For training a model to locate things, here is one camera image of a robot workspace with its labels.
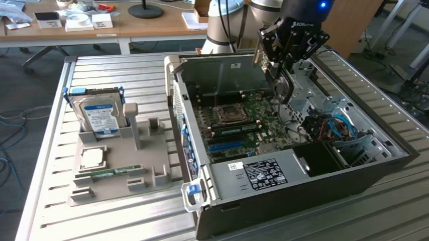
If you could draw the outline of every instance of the aluminum slotted worktable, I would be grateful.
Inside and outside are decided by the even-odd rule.
[[[182,172],[165,88],[165,57],[184,53],[79,57],[65,64],[17,240],[194,240],[185,211]],[[260,224],[214,240],[420,240],[429,236],[429,132],[335,53],[321,60],[422,156],[363,194]],[[337,91],[324,77],[324,88]],[[146,195],[77,207],[66,203],[79,123],[63,87],[122,85],[140,105],[138,122],[160,117],[174,185]]]

